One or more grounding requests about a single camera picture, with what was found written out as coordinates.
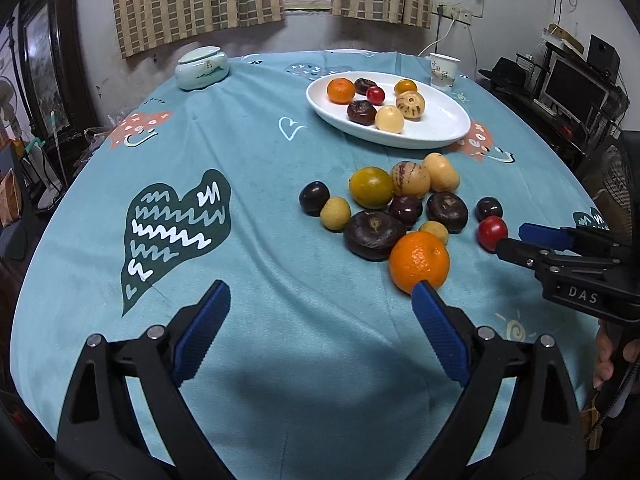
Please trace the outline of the right hand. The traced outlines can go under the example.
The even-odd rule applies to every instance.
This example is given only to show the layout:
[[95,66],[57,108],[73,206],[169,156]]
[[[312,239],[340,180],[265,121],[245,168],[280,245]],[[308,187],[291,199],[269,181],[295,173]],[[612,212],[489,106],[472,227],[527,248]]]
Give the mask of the right hand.
[[[599,321],[599,329],[594,342],[596,343],[597,356],[596,362],[594,362],[592,383],[594,388],[600,389],[605,382],[611,379],[614,373],[614,364],[612,362],[613,343],[608,336],[608,323],[605,320]],[[624,359],[628,363],[636,362],[639,350],[638,339],[631,341],[624,349]]]

